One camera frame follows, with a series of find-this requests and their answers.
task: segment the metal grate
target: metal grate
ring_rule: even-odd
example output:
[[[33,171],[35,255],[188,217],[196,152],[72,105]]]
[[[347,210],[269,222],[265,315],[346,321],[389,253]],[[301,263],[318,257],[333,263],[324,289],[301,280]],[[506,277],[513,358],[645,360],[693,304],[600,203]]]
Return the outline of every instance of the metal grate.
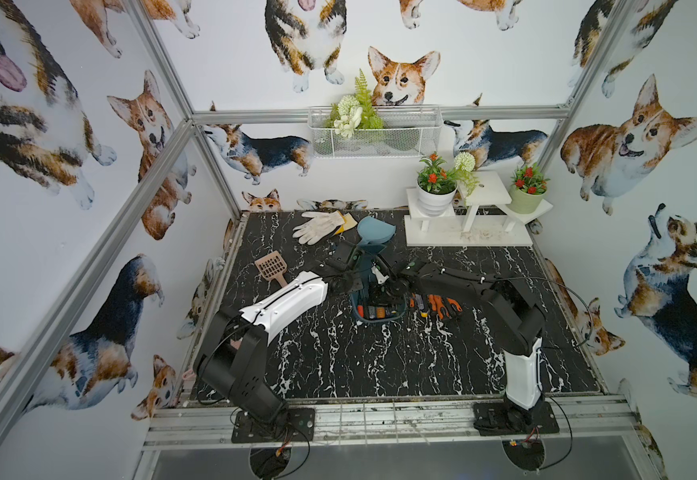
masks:
[[[308,109],[316,158],[421,157],[438,149],[442,128],[437,105],[377,107],[382,130],[356,129],[349,139],[327,127],[332,107]]]

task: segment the corgi tongue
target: corgi tongue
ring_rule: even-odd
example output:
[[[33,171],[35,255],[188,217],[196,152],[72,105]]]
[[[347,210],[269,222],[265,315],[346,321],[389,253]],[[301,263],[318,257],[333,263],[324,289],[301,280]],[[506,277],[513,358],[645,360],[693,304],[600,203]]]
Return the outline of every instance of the corgi tongue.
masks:
[[[316,6],[316,0],[298,0],[298,4],[303,8],[306,12],[310,12],[311,10],[314,9]]]
[[[22,91],[27,83],[23,72],[5,54],[0,54],[0,82],[9,90],[15,91]]]

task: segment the white flower pot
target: white flower pot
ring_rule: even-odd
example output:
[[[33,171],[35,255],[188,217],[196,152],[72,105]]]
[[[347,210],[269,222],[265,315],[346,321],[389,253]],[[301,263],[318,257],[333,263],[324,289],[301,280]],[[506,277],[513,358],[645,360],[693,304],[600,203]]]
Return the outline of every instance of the white flower pot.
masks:
[[[417,206],[424,214],[429,216],[440,216],[444,213],[447,207],[452,204],[452,199],[455,197],[457,188],[449,194],[436,195],[428,193],[426,190],[417,186]]]

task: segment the black mounting plate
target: black mounting plate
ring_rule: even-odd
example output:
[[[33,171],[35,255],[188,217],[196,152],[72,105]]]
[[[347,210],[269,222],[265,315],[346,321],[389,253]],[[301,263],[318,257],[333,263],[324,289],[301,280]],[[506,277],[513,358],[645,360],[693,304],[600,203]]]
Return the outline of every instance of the black mounting plate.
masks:
[[[544,400],[537,402],[531,412],[525,412],[525,417],[529,415],[531,418],[528,422],[510,422],[509,415],[516,420],[520,412],[504,400],[474,403],[473,414],[473,427],[483,436],[529,435],[535,427],[540,435],[559,433],[559,423],[556,422],[551,404]],[[518,423],[522,423],[521,427],[516,427]]]
[[[305,442],[306,439],[309,442],[313,441],[315,420],[316,410],[314,408],[287,408],[286,425],[295,426],[295,428],[289,428],[292,435],[291,442]],[[273,441],[270,432],[261,428],[257,422],[253,422],[250,416],[245,415],[244,412],[236,414],[231,443],[267,443]]]

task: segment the potted plant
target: potted plant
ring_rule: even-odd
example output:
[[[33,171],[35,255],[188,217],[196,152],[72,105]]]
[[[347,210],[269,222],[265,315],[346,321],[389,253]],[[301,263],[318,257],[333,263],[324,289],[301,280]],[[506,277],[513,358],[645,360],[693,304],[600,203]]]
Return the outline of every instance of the potted plant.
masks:
[[[476,165],[473,155],[463,152],[455,158],[455,167],[445,170],[444,160],[432,153],[420,159],[426,166],[417,173],[418,206],[430,216],[439,216],[452,203],[457,190],[457,182],[466,186],[467,195],[477,186],[477,178],[472,170]]]
[[[536,165],[524,165],[513,173],[513,185],[508,192],[511,204],[508,207],[517,214],[532,214],[548,190],[545,182],[549,179],[535,168]]]

